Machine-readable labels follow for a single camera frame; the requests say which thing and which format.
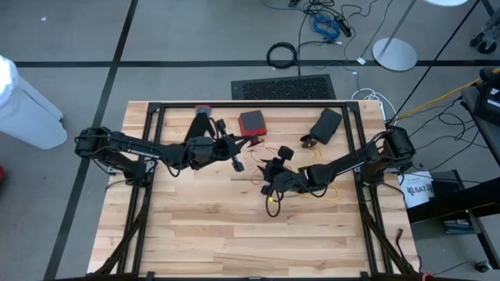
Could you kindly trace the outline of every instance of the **white trash bin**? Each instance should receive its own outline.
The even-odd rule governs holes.
[[[50,149],[68,138],[62,117],[60,110],[18,74],[13,62],[0,56],[0,131]]]

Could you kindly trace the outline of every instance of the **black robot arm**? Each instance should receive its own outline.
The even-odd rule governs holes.
[[[377,147],[377,142],[384,140],[382,147]],[[282,194],[287,191],[310,193],[321,197],[326,192],[335,177],[358,168],[365,183],[378,184],[383,181],[384,170],[394,168],[404,171],[411,166],[411,159],[415,154],[406,131],[398,127],[388,127],[388,131],[378,133],[366,145],[355,152],[343,156],[328,164],[315,164],[298,168],[293,172],[284,167],[285,160],[291,160],[293,151],[281,147],[278,151],[279,158],[263,160],[266,167],[259,167],[264,175],[265,185],[261,193],[264,195],[277,192]],[[323,190],[323,194],[314,192]]]
[[[151,141],[129,137],[121,132],[113,132],[105,127],[87,128],[75,139],[75,153],[81,158],[88,158],[103,165],[123,172],[129,185],[144,186],[148,181],[152,163],[163,162],[173,176],[171,168],[178,171],[191,167],[198,170],[217,161],[232,159],[237,172],[244,170],[237,155],[241,148],[251,140],[250,137],[228,135],[223,120],[216,122],[220,137],[193,136],[181,144],[155,144]],[[146,157],[147,161],[134,161],[123,155],[128,152]]]

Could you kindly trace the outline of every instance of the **yellow wire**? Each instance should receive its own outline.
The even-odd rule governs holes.
[[[322,199],[322,200],[325,200],[325,201],[337,201],[338,199],[341,198],[341,194],[340,192],[338,192],[338,189],[337,187],[335,186],[334,183],[331,183],[331,187],[333,189],[335,189],[335,193],[337,194],[336,197],[333,197],[333,198],[325,198],[325,197],[314,197],[314,196],[311,196],[311,195],[305,195],[305,194],[298,194],[300,197],[303,197],[303,198],[309,198],[309,199]]]
[[[500,73],[500,68],[493,70],[493,73]],[[403,114],[403,115],[399,116],[396,120],[402,119],[402,118],[404,118],[404,117],[406,117],[406,116],[409,116],[409,115],[411,115],[411,114],[413,114],[413,113],[415,113],[415,112],[418,112],[418,111],[422,110],[422,108],[425,108],[425,107],[427,107],[428,105],[432,105],[432,104],[433,104],[433,103],[435,103],[435,102],[442,101],[442,100],[444,100],[444,99],[448,98],[449,96],[453,95],[454,93],[456,93],[456,92],[458,92],[458,91],[461,91],[461,90],[463,90],[463,89],[465,89],[465,88],[467,88],[467,87],[470,87],[470,86],[472,86],[473,84],[475,84],[475,83],[477,83],[477,82],[479,82],[479,81],[481,81],[481,78],[477,78],[477,79],[475,79],[474,81],[472,81],[472,82],[470,82],[470,83],[468,83],[468,84],[466,84],[466,85],[463,85],[463,86],[461,86],[461,87],[456,88],[456,89],[455,89],[455,90],[453,90],[453,91],[450,91],[450,92],[448,92],[448,93],[446,93],[446,94],[443,94],[443,95],[442,95],[442,96],[440,96],[439,98],[435,98],[435,99],[433,99],[433,100],[431,100],[431,101],[428,101],[428,102],[424,103],[424,104],[423,104],[423,105],[421,105],[421,106],[417,106],[417,107],[415,107],[414,109],[412,109],[412,110],[408,111],[407,113],[405,113],[405,114]]]

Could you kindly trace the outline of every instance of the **gray floor tile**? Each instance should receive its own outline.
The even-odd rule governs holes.
[[[500,8],[499,1],[490,1],[490,3],[494,9]],[[482,4],[479,4],[439,59],[500,59],[500,52],[483,55],[475,48],[469,47],[470,40],[481,30],[488,18],[486,9]]]
[[[89,126],[107,69],[21,69],[64,114],[68,141],[42,151],[0,135],[6,181],[0,188],[0,279],[41,279],[63,218],[80,159],[73,138]]]
[[[283,7],[281,1],[266,1]],[[367,11],[368,2],[337,1],[360,4]],[[376,2],[368,17],[353,16],[351,25],[357,35],[346,50],[350,59],[359,57],[384,18],[388,0]],[[387,37],[395,28],[409,1],[393,1],[387,19],[375,41]],[[420,59],[433,59],[459,24],[471,3],[455,8],[442,8],[418,2],[398,32],[398,37],[413,44]],[[346,15],[355,9],[345,8]],[[207,0],[140,1],[127,40],[124,60],[239,60],[266,57],[271,45],[286,41],[298,44],[298,28],[303,13],[279,11],[259,1]],[[302,42],[323,40],[311,31],[306,22]],[[303,59],[344,59],[343,47],[348,39],[341,35],[343,45],[325,44],[304,48]],[[364,55],[372,59],[371,45]]]
[[[129,4],[1,1],[0,54],[14,61],[111,61]]]

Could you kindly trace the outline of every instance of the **blue cable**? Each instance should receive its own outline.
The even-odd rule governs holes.
[[[321,12],[315,16],[310,16],[309,22],[311,23],[311,30],[323,35],[327,40],[335,41],[341,35],[341,28],[337,20],[332,20],[330,16]]]
[[[267,5],[263,0],[260,1],[265,7],[269,9],[275,9],[279,11],[299,11],[306,12],[307,3],[304,4],[302,9],[300,8],[279,8]],[[311,25],[311,30],[323,35],[326,40],[335,41],[341,35],[341,28],[337,20],[332,20],[330,16],[318,12],[315,15],[309,14],[309,23]]]

